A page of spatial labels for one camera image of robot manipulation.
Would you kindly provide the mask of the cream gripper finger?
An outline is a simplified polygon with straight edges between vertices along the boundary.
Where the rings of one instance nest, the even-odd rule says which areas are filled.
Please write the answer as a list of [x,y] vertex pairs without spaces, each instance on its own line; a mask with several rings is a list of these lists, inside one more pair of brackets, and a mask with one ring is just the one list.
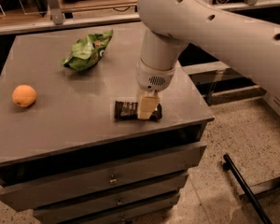
[[160,97],[156,91],[140,90],[138,95],[137,117],[149,119],[160,103]]

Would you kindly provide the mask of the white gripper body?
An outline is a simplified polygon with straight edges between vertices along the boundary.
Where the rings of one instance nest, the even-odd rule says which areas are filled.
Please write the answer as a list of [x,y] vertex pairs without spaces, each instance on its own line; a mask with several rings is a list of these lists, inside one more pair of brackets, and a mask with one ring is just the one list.
[[143,91],[164,91],[174,76],[175,68],[161,71],[150,68],[139,59],[136,66],[136,80]]

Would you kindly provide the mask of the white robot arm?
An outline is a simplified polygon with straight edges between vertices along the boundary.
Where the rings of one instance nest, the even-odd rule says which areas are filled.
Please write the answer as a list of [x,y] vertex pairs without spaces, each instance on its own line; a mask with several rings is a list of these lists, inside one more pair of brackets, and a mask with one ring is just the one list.
[[280,25],[217,9],[208,0],[138,0],[146,32],[137,64],[140,118],[147,119],[193,44],[280,99]]

